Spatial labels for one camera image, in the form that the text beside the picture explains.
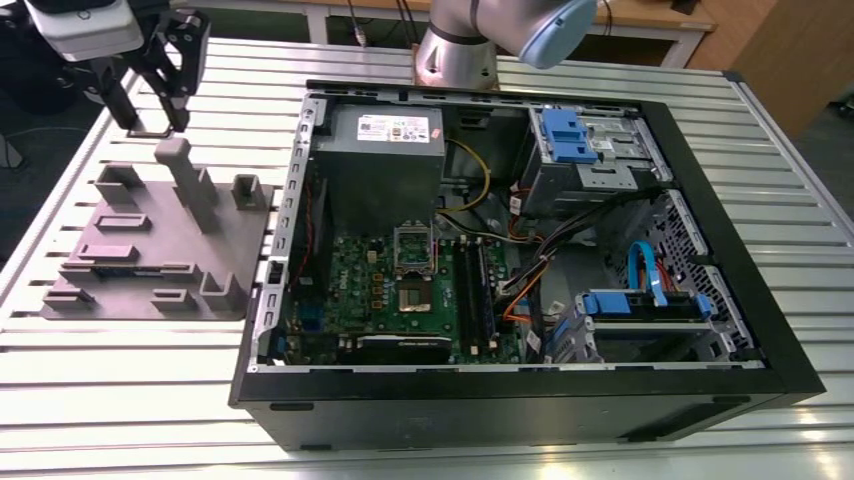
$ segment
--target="blue plastic latch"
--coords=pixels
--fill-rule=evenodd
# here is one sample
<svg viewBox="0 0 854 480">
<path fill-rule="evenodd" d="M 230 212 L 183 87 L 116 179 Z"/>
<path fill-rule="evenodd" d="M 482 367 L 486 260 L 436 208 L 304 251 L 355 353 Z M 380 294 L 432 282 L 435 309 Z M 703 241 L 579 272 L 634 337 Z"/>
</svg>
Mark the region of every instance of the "blue plastic latch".
<svg viewBox="0 0 854 480">
<path fill-rule="evenodd" d="M 694 300 L 697 301 L 697 306 L 699 308 L 699 318 L 706 320 L 709 317 L 711 317 L 711 314 L 714 312 L 711 301 L 709 300 L 709 297 L 702 293 L 697 294 Z"/>
<path fill-rule="evenodd" d="M 585 304 L 585 313 L 587 315 L 595 315 L 599 313 L 599 304 L 593 293 L 582 295 L 582 303 Z"/>
<path fill-rule="evenodd" d="M 573 110 L 543 110 L 543 130 L 557 163 L 595 163 L 599 155 L 587 145 L 587 127 Z"/>
<path fill-rule="evenodd" d="M 545 109 L 543 128 L 551 143 L 583 142 L 587 139 L 587 127 L 578 121 L 578 115 L 573 110 Z"/>
<path fill-rule="evenodd" d="M 595 315 L 597 313 L 609 315 L 617 313 L 631 313 L 629 306 L 629 298 L 621 292 L 590 292 L 582 296 L 585 303 L 585 313 Z"/>
<path fill-rule="evenodd" d="M 631 313 L 629 306 L 629 298 L 625 293 L 619 292 L 597 292 L 597 303 L 599 304 L 599 313 Z"/>
<path fill-rule="evenodd" d="M 554 143 L 555 163 L 593 164 L 599 160 L 599 154 L 594 152 L 587 143 Z"/>
</svg>

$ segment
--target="motherboard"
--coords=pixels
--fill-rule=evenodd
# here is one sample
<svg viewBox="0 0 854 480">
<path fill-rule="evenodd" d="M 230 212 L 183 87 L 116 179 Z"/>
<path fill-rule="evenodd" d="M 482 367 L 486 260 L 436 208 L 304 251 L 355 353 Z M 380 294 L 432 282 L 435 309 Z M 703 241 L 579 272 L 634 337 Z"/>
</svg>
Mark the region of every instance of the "motherboard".
<svg viewBox="0 0 854 480">
<path fill-rule="evenodd" d="M 287 322 L 299 332 L 288 339 L 291 360 L 519 363 L 518 335 L 499 332 L 488 296 L 507 276 L 504 247 L 491 240 L 434 240 L 420 226 L 338 236 L 326 298 L 303 298 Z"/>
</svg>

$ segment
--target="gray fixture plate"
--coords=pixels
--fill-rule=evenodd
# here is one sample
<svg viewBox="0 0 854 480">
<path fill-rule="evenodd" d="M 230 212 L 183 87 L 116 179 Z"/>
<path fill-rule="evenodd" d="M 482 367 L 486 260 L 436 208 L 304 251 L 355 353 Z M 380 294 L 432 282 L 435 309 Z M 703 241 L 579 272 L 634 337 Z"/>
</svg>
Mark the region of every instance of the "gray fixture plate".
<svg viewBox="0 0 854 480">
<path fill-rule="evenodd" d="M 202 274 L 210 273 L 220 287 L 228 274 L 234 273 L 243 296 L 248 297 L 270 208 L 238 210 L 231 185 L 214 186 L 219 198 L 214 207 L 220 225 L 218 232 L 202 234 L 188 210 L 179 202 L 174 182 L 144 182 L 144 188 L 128 189 L 136 205 L 110 205 L 103 200 L 98 204 L 69 262 L 81 260 L 79 254 L 84 245 L 134 245 L 139 252 L 136 266 L 196 264 Z M 270 205 L 272 186 L 262 186 L 262 189 Z M 151 222 L 148 231 L 104 232 L 95 226 L 104 215 L 128 213 L 147 215 Z M 45 305 L 41 316 L 49 320 L 240 320 L 246 316 L 246 308 L 212 311 L 199 293 L 200 286 L 200 276 L 190 283 L 168 281 L 155 273 L 154 276 L 76 280 L 73 284 L 60 276 L 51 291 L 81 288 L 95 303 L 88 308 L 61 311 Z M 158 310 L 151 303 L 155 289 L 187 289 L 196 309 Z"/>
</svg>

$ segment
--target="chip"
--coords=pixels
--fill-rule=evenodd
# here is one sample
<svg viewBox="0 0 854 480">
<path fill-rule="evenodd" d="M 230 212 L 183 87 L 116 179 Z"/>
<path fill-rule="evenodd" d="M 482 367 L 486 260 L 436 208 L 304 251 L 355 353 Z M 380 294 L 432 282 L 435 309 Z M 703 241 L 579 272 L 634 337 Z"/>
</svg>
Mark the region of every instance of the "chip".
<svg viewBox="0 0 854 480">
<path fill-rule="evenodd" d="M 430 312 L 432 310 L 432 284 L 422 280 L 398 283 L 398 310 Z"/>
</svg>

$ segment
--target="metal workbench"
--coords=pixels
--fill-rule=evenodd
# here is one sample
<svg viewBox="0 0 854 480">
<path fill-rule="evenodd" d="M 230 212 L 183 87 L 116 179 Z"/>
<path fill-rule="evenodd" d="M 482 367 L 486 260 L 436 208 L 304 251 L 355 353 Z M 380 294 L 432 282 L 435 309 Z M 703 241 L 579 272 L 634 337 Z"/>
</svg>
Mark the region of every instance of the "metal workbench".
<svg viewBox="0 0 854 480">
<path fill-rule="evenodd" d="M 211 40 L 186 136 L 214 181 L 240 172 L 282 185 L 308 78 L 408 83 L 410 52 Z M 128 138 L 102 114 L 0 275 L 0 473 L 850 478 L 854 229 L 751 93 L 714 72 L 581 63 L 539 72 L 508 59 L 499 81 L 504 90 L 670 105 L 829 393 L 673 444 L 284 453 L 247 413 L 226 405 L 240 322 L 39 317 L 100 198 L 91 182 L 103 166 L 131 162 L 146 179 L 168 178 L 152 157 L 156 141 Z M 126 83 L 143 118 L 160 115 L 143 82 Z"/>
</svg>

